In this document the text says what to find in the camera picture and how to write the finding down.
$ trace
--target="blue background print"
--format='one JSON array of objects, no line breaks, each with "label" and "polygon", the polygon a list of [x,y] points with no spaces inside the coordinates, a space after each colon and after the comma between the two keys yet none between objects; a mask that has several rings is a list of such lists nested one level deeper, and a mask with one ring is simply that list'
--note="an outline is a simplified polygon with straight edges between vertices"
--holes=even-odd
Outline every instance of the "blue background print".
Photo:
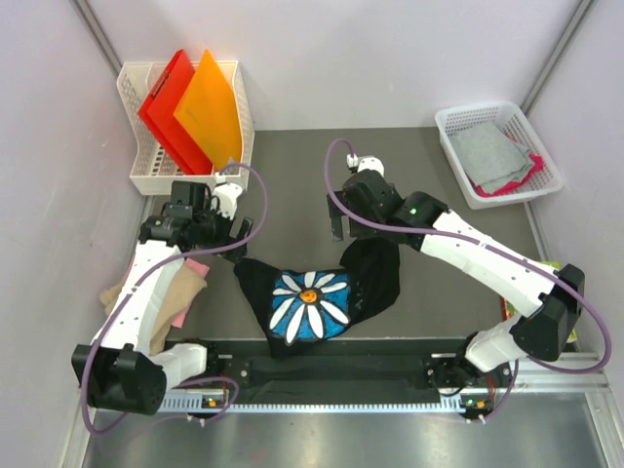
[{"label": "blue background print", "polygon": [[[302,290],[305,289],[304,283],[303,283],[303,277],[304,275],[294,275],[292,273],[283,271],[282,272],[283,275],[288,275],[291,278],[293,278],[296,283],[301,287]],[[330,272],[317,272],[315,278],[314,278],[314,283],[316,283],[319,278],[321,278],[322,276],[325,276],[327,274],[330,274]],[[324,287],[327,286],[331,286],[334,285],[336,283],[340,283],[340,282],[345,282],[348,283],[348,278],[346,273],[342,273],[342,274],[337,274],[333,277],[333,279],[331,281],[329,281],[327,284],[324,285]],[[282,275],[280,275],[280,277],[278,278],[278,280],[275,282],[275,289],[277,288],[283,288],[285,290],[289,290],[290,288],[284,283],[284,281],[282,280]],[[289,311],[286,313],[286,315],[282,318],[282,320],[279,322],[279,324],[273,329],[271,330],[271,332],[273,332],[274,334],[281,336],[281,337],[285,337],[286,336],[286,328],[289,324],[289,322],[291,321],[291,317],[294,315],[294,312],[296,312],[296,310],[303,304],[305,304],[305,302],[303,302],[298,294],[295,295],[276,295],[273,297],[273,302],[272,302],[272,310],[273,312],[275,312],[277,310],[277,308],[282,304],[282,302],[284,302],[286,299],[290,298],[290,297],[295,297],[294,301],[291,304],[291,307],[289,308]],[[340,309],[342,312],[344,312],[344,314],[348,317],[348,312],[347,312],[347,306],[348,306],[348,302],[349,302],[349,287],[347,286],[346,288],[336,291],[336,292],[329,292],[327,294],[323,294],[324,299],[328,302],[331,302],[333,305],[335,305],[338,309]],[[317,306],[319,312],[321,313],[321,317],[323,317],[323,324],[324,324],[324,335],[323,338],[331,338],[333,336],[338,336],[339,334],[343,333],[346,329],[346,326],[340,324],[339,322],[337,322],[330,314],[328,314],[325,309],[319,305]],[[298,339],[302,339],[302,340],[316,340],[318,339],[316,337],[316,335],[312,332],[312,329],[310,328],[310,323],[308,321],[307,315],[304,314],[303,315],[303,320],[301,321],[301,325],[299,326],[299,331],[297,332],[296,338],[295,340]]]}]

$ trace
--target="pink fabric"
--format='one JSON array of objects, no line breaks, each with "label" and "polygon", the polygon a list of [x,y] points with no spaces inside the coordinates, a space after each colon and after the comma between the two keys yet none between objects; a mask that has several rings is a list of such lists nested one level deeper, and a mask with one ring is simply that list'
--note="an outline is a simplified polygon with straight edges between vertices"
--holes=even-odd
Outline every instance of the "pink fabric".
[{"label": "pink fabric", "polygon": [[530,171],[528,171],[528,174],[526,174],[526,177],[523,178],[520,182],[509,182],[507,185],[500,187],[498,190],[496,190],[493,193],[486,193],[483,188],[481,188],[480,186],[477,187],[473,183],[475,192],[477,192],[477,194],[481,195],[482,197],[496,197],[498,195],[505,195],[506,193],[513,192],[518,187],[524,185],[525,183],[528,182],[528,180],[531,177],[533,177],[533,174],[539,173],[540,171],[544,169],[544,160],[542,159],[541,156],[537,156],[536,154],[529,154],[528,157],[533,161],[533,163],[535,163],[535,165],[532,167]]},{"label": "pink fabric", "polygon": [[[135,261],[135,257],[133,256],[133,259],[130,260],[130,265],[128,265],[128,270],[126,271],[126,274],[124,275],[124,283],[126,283],[126,280],[128,279],[128,275],[130,275],[130,269],[132,268],[134,261]],[[209,266],[203,263],[199,263],[193,260],[192,258],[187,258],[184,261],[184,264],[188,266],[191,270],[193,270],[195,273],[197,273],[199,276],[201,276],[202,278],[206,278],[206,275],[208,275],[208,272],[210,270]],[[175,316],[174,321],[172,322],[172,327],[176,327],[177,329],[182,328],[182,325],[184,325],[184,320],[186,320],[186,314],[188,314],[188,309],[190,308],[191,308],[190,305],[188,307],[185,307],[179,312],[179,314]]]}]

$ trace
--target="white plastic basket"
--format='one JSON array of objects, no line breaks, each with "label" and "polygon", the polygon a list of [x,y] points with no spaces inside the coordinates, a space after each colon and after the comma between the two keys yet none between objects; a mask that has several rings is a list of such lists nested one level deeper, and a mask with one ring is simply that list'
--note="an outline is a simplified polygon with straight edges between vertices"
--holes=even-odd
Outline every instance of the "white plastic basket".
[{"label": "white plastic basket", "polygon": [[[478,195],[461,167],[449,136],[484,122],[492,122],[502,133],[529,147],[531,153],[541,156],[544,160],[544,170],[534,174],[526,184],[511,193],[489,198]],[[473,210],[528,202],[561,190],[564,186],[564,181],[548,151],[523,111],[513,102],[487,102],[441,110],[436,114],[436,124],[440,130],[440,144],[447,153],[448,162],[457,177],[466,202]]]},{"label": "white plastic basket", "polygon": [[[255,132],[241,69],[238,61],[217,63],[236,98],[243,137],[241,162],[250,164]],[[174,180],[204,182],[211,188],[215,187],[213,175],[184,175],[137,115],[149,90],[166,66],[166,63],[125,63],[117,78],[117,90],[136,137],[136,158],[130,179],[142,195],[170,195]],[[245,170],[228,171],[226,174],[226,181],[235,182],[243,188],[247,188],[248,180],[249,173]]]}]

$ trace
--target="flower graphic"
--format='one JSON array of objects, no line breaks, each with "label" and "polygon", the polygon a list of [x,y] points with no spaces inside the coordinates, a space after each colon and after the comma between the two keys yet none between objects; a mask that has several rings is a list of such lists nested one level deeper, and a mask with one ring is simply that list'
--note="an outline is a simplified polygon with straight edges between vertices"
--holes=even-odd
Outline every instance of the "flower graphic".
[{"label": "flower graphic", "polygon": [[341,334],[349,324],[348,297],[346,274],[285,271],[273,290],[269,329],[288,345]]}]

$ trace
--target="white wall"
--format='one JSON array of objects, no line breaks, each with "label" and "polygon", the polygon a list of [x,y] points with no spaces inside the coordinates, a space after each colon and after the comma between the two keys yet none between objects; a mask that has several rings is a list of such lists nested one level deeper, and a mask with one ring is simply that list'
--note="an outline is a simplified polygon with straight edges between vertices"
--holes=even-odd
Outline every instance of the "white wall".
[{"label": "white wall", "polygon": [[[535,202],[555,258],[585,270],[586,295],[607,320],[614,353],[607,375],[624,412],[624,2],[601,0],[529,120],[565,177],[565,189]],[[585,347],[603,350],[585,314]]]},{"label": "white wall", "polygon": [[576,0],[92,0],[121,60],[239,59],[259,130],[433,126],[521,101]]},{"label": "white wall", "polygon": [[70,357],[103,322],[142,200],[114,79],[66,0],[0,7],[0,464],[54,467]]}]

